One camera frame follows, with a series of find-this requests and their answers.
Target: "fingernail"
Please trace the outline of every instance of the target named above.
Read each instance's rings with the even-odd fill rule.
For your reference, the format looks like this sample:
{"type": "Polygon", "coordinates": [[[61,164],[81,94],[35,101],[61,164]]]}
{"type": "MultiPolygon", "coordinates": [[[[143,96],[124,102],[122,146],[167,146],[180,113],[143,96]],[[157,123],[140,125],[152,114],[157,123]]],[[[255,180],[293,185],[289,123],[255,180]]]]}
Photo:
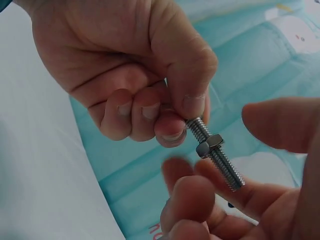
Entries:
{"type": "Polygon", "coordinates": [[[205,111],[205,95],[191,97],[186,95],[183,100],[183,108],[190,115],[200,116],[205,111]]]}
{"type": "Polygon", "coordinates": [[[182,133],[183,131],[174,135],[162,136],[162,138],[167,142],[175,142],[181,137],[182,133]]]}
{"type": "Polygon", "coordinates": [[[149,120],[155,119],[159,114],[160,104],[154,104],[152,106],[143,106],[142,107],[142,115],[149,120]]]}
{"type": "Polygon", "coordinates": [[[170,237],[168,234],[161,236],[160,238],[158,238],[157,240],[170,240],[170,237]]]}
{"type": "Polygon", "coordinates": [[[131,106],[132,106],[131,102],[127,102],[123,105],[118,106],[118,113],[122,116],[129,116],[131,112],[131,106]]]}

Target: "bolt thread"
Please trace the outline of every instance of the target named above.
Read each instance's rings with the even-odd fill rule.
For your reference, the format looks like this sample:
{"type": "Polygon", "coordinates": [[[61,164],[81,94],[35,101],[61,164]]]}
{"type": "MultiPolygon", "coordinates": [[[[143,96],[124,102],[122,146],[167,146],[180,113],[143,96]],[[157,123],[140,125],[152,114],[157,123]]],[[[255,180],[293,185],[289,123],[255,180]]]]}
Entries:
{"type": "Polygon", "coordinates": [[[194,137],[197,139],[199,143],[203,143],[210,137],[211,133],[208,130],[207,126],[201,120],[200,117],[195,119],[187,120],[185,122],[186,126],[193,133],[194,137]]]}
{"type": "MultiPolygon", "coordinates": [[[[205,142],[211,136],[210,131],[200,117],[187,120],[185,123],[199,143],[205,142]]],[[[221,146],[214,148],[209,153],[209,157],[221,172],[231,191],[234,192],[245,185],[242,176],[228,159],[221,146]]]]}
{"type": "Polygon", "coordinates": [[[245,185],[244,179],[226,156],[221,146],[213,149],[209,156],[233,192],[245,185]]]}

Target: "light blue fabric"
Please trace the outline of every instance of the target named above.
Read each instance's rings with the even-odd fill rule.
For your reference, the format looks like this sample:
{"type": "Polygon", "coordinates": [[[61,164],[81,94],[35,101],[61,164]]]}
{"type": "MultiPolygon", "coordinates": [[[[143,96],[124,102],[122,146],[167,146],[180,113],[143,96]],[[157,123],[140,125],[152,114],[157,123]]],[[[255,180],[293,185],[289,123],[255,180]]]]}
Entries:
{"type": "Polygon", "coordinates": [[[0,13],[12,2],[12,0],[0,0],[0,13]]]}
{"type": "MultiPolygon", "coordinates": [[[[201,11],[211,15],[194,23],[219,59],[210,84],[212,109],[208,128],[223,136],[224,149],[232,159],[258,152],[273,153],[288,167],[294,184],[299,186],[304,161],[295,154],[266,147],[252,137],[242,123],[241,110],[247,103],[281,96],[320,96],[320,49],[297,49],[291,41],[309,41],[309,36],[297,33],[291,38],[277,26],[277,20],[298,19],[319,40],[319,22],[315,21],[316,15],[305,14],[301,0],[212,2],[224,1],[229,5],[217,8],[203,0],[211,8],[195,8],[192,12],[190,7],[195,1],[178,0],[191,19],[200,19],[201,11]],[[232,6],[230,2],[247,4],[232,6]]],[[[155,234],[161,230],[152,225],[159,222],[168,199],[161,164],[166,157],[177,154],[195,162],[196,140],[189,134],[180,147],[172,149],[159,146],[155,140],[113,142],[101,135],[84,107],[74,99],[71,103],[87,156],[124,235],[130,240],[157,239],[160,235],[155,234]]]]}

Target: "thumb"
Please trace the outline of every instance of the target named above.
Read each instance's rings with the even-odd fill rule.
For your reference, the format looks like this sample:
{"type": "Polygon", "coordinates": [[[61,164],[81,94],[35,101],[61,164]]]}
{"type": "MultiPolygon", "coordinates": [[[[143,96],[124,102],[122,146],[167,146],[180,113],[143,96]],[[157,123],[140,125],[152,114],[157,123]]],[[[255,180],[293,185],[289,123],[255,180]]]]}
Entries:
{"type": "Polygon", "coordinates": [[[166,66],[172,105],[185,119],[199,117],[205,109],[206,91],[217,69],[217,57],[173,0],[153,2],[150,46],[166,66]]]}
{"type": "Polygon", "coordinates": [[[246,128],[276,149],[307,153],[320,123],[320,98],[285,97],[246,105],[246,128]]]}

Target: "blue pad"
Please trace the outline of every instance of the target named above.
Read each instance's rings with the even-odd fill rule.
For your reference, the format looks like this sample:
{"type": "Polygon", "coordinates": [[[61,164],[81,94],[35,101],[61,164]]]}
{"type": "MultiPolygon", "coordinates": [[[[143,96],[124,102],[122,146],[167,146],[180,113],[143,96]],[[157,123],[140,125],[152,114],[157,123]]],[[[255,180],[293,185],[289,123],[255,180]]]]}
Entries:
{"type": "MultiPolygon", "coordinates": [[[[291,181],[288,184],[299,186],[301,156],[256,140],[244,127],[241,111],[250,102],[320,96],[320,4],[315,0],[178,3],[219,59],[209,88],[208,128],[222,135],[226,154],[242,167],[241,172],[256,171],[265,175],[263,181],[272,182],[272,171],[284,168],[282,172],[287,171],[291,181]],[[267,160],[257,164],[262,156],[267,160]],[[268,164],[270,175],[263,174],[262,166],[268,168],[268,164]]],[[[157,223],[168,199],[161,164],[172,155],[188,156],[195,162],[196,140],[188,134],[181,146],[172,149],[155,140],[111,141],[99,132],[84,107],[74,99],[71,103],[87,156],[123,234],[129,240],[158,239],[161,229],[157,223]]]]}

